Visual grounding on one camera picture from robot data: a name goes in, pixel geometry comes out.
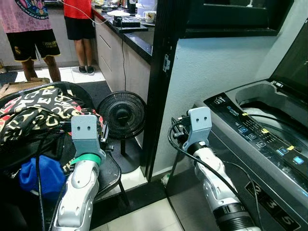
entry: red shirt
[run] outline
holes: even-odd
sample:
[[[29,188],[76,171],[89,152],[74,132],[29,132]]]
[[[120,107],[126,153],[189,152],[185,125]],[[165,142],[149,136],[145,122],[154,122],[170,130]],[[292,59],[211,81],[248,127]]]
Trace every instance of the red shirt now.
[[[64,0],[64,3],[75,6],[92,18],[91,0]],[[66,17],[88,19],[84,13],[71,6],[64,5],[64,16]]]

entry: white wall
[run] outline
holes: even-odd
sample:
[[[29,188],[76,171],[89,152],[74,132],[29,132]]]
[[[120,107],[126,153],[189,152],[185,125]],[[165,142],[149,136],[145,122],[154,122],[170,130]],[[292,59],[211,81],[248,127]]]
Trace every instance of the white wall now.
[[[308,1],[295,0],[276,37],[180,39],[177,45],[153,175],[171,169],[176,151],[167,140],[171,117],[194,101],[267,79],[308,17]]]

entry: black door frame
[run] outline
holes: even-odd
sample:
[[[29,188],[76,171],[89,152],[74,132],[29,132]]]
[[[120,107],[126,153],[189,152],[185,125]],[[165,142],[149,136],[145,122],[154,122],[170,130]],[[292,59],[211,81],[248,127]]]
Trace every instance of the black door frame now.
[[[147,119],[141,157],[141,170],[149,182],[152,179],[175,51],[179,37],[185,31],[187,7],[188,4],[184,0],[158,0],[157,3]],[[168,64],[165,57],[170,61],[167,70],[163,70]]]

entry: fan grille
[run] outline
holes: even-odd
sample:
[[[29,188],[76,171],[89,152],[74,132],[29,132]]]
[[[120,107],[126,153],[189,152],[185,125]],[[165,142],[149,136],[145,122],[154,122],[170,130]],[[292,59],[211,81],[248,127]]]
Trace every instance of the fan grille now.
[[[101,101],[97,112],[108,122],[108,136],[112,139],[133,138],[145,125],[146,104],[132,92],[118,91],[108,95]]]

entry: fan base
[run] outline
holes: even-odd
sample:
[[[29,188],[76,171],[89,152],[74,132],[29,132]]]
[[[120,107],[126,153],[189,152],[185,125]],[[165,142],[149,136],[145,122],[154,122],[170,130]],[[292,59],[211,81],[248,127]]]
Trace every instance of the fan base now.
[[[112,157],[122,170],[122,174],[130,173],[140,166],[142,149],[135,138],[125,140],[125,153],[121,154],[121,141],[108,139],[108,144],[114,146]]]

